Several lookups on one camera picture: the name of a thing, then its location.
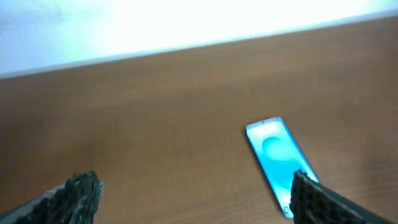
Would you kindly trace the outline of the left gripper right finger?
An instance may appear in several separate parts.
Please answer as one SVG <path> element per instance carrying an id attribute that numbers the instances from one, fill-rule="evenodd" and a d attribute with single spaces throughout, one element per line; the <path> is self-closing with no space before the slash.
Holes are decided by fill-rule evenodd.
<path id="1" fill-rule="evenodd" d="M 295 224 L 392 224 L 301 170 L 294 172 L 289 207 Z"/>

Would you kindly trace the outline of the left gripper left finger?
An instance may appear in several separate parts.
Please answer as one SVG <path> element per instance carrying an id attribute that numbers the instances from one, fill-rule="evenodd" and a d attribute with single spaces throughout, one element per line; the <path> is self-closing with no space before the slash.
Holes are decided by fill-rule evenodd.
<path id="1" fill-rule="evenodd" d="M 65 183 L 1 214 L 3 224 L 93 224 L 104 182 L 95 171 L 76 173 Z"/>

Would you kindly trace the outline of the blue Galaxy smartphone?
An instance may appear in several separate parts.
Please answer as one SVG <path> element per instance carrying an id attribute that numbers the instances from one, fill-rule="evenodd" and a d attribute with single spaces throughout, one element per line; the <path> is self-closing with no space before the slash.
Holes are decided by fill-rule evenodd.
<path id="1" fill-rule="evenodd" d="M 292 219 L 290 199 L 294 172 L 301 170 L 315 182 L 319 181 L 318 177 L 281 117 L 247 125 L 246 136 L 282 213 Z"/>

